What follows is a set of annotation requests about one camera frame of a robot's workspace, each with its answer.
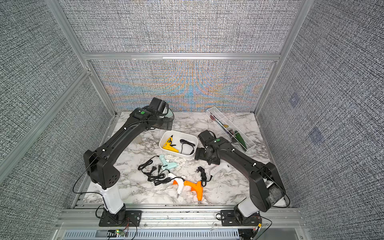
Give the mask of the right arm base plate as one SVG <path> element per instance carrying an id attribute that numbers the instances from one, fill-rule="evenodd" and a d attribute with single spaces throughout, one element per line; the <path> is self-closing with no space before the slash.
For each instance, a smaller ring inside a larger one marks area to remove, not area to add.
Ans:
<path id="1" fill-rule="evenodd" d="M 257 227 L 263 223 L 261 216 L 255 213 L 249 217 L 243 217 L 235 210 L 221 210 L 220 220 L 224 227 L 251 226 Z"/>

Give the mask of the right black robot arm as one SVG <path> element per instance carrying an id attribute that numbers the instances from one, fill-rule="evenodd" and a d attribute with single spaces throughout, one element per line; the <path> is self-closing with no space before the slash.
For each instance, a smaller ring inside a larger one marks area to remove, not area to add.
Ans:
<path id="1" fill-rule="evenodd" d="M 227 139 L 215 137 L 205 130 L 198 135 L 201 148 L 197 148 L 195 159 L 219 165 L 223 160 L 238 170 L 249 182 L 249 197 L 234 207 L 232 222 L 241 226 L 251 221 L 261 222 L 259 212 L 267 212 L 286 195 L 280 174 L 272 163 L 256 161 L 236 149 Z"/>

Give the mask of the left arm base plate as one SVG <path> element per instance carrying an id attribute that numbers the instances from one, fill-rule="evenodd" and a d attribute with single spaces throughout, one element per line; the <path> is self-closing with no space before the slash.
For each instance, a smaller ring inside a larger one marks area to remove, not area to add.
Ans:
<path id="1" fill-rule="evenodd" d="M 126 225 L 139 226 L 142 211 L 121 210 L 113 215 L 104 209 L 99 221 L 99 227 L 123 227 Z"/>

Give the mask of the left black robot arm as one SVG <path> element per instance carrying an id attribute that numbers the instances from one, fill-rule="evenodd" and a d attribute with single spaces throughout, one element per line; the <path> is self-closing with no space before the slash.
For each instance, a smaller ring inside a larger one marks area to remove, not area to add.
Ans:
<path id="1" fill-rule="evenodd" d="M 103 145 L 84 153 L 87 175 L 101 191 L 108 214 L 118 215 L 125 207 L 117 186 L 121 173 L 114 166 L 119 156 L 141 133 L 152 129 L 171 130 L 173 119 L 169 104 L 153 98 L 148 106 L 133 110 L 123 126 Z"/>

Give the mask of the yellow glue gun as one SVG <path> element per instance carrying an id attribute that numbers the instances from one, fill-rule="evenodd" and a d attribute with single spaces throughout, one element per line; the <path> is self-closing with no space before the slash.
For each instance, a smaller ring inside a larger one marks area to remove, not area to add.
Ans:
<path id="1" fill-rule="evenodd" d="M 174 152 L 174 153 L 179 153 L 179 150 L 177 150 L 175 148 L 175 144 L 173 144 L 173 135 L 171 135 L 167 141 L 164 143 L 163 145 L 163 149 L 164 150 L 167 150 L 167 151 L 171 151 L 171 152 Z"/>

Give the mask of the white storage box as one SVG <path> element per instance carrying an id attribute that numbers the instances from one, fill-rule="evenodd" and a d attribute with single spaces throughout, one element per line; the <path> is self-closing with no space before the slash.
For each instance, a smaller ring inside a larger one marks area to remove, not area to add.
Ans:
<path id="1" fill-rule="evenodd" d="M 179 153 L 174 153 L 163 149 L 164 143 L 171 135 L 173 135 L 173 144 L 176 145 L 175 148 L 179 150 Z M 161 151 L 163 151 L 164 154 L 173 155 L 189 160 L 194 158 L 198 143 L 199 140 L 196 136 L 178 131 L 165 131 L 160 139 L 159 148 Z"/>

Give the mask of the mint green glue gun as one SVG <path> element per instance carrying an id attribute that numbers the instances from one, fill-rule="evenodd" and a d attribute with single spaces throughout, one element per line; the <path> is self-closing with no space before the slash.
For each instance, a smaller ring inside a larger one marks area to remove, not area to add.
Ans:
<path id="1" fill-rule="evenodd" d="M 174 162 L 168 162 L 165 158 L 164 155 L 159 155 L 159 159 L 160 161 L 162 162 L 162 166 L 161 166 L 161 169 L 164 171 L 164 170 L 172 170 L 172 169 L 175 169 L 179 166 L 178 163 L 174 163 Z"/>

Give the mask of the clear plastic organizer tray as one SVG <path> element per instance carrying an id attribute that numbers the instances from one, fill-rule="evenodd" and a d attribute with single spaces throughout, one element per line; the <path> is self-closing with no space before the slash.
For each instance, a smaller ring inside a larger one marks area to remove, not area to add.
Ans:
<path id="1" fill-rule="evenodd" d="M 239 150 L 247 153 L 256 147 L 256 144 L 218 108 L 209 108 L 207 110 L 207 116 L 219 126 L 219 128 L 230 138 L 230 142 Z"/>

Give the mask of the white orange glue gun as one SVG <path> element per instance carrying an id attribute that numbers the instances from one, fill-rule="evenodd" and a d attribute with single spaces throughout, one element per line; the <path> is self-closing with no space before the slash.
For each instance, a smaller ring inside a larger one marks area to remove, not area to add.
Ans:
<path id="1" fill-rule="evenodd" d="M 177 188 L 177 198 L 178 198 L 184 189 L 184 179 L 181 177 L 177 177 L 172 173 L 168 173 L 168 177 L 171 178 L 171 180 L 173 181 L 173 185 L 178 186 Z"/>

